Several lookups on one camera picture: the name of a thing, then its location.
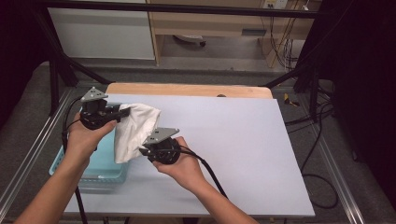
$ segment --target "white towel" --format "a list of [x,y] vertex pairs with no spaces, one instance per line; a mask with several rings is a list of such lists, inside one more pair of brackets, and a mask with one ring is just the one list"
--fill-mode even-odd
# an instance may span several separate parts
[[141,155],[139,147],[151,132],[157,128],[161,110],[149,105],[121,105],[120,109],[130,107],[129,117],[122,118],[116,126],[114,139],[115,163],[127,162]]

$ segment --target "wrist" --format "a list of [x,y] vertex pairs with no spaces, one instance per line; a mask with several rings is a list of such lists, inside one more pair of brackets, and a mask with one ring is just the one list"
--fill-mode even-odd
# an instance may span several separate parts
[[87,162],[81,162],[76,160],[70,160],[67,156],[64,157],[61,164],[55,171],[55,174],[63,175],[64,177],[78,177],[81,178],[82,174],[84,173],[85,169],[88,166]]
[[189,188],[189,191],[193,193],[195,196],[199,197],[201,195],[206,195],[211,191],[216,191],[212,185],[209,184],[206,180],[202,181],[200,184],[195,184]]

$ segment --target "forearm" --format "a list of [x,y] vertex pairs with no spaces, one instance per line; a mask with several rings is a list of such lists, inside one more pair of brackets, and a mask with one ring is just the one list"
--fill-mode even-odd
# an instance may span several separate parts
[[257,223],[256,220],[236,207],[207,182],[191,192],[195,194],[198,200],[219,224]]
[[61,165],[15,223],[58,223],[83,171]]

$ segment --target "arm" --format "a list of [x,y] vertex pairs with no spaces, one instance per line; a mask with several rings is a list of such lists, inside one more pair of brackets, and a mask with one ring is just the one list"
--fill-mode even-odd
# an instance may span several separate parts
[[[177,138],[177,141],[181,146],[187,146],[182,137]],[[257,223],[205,180],[198,160],[194,157],[181,154],[173,165],[165,165],[157,161],[153,164],[159,172],[172,176],[181,187],[192,192],[219,224]]]
[[113,120],[95,131],[85,128],[81,122],[73,124],[63,161],[15,223],[58,223],[90,162],[91,154],[116,124]]

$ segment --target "white cabinet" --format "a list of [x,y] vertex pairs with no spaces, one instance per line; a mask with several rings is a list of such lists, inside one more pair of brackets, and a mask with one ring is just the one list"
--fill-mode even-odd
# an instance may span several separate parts
[[147,12],[49,8],[49,13],[70,57],[154,60]]

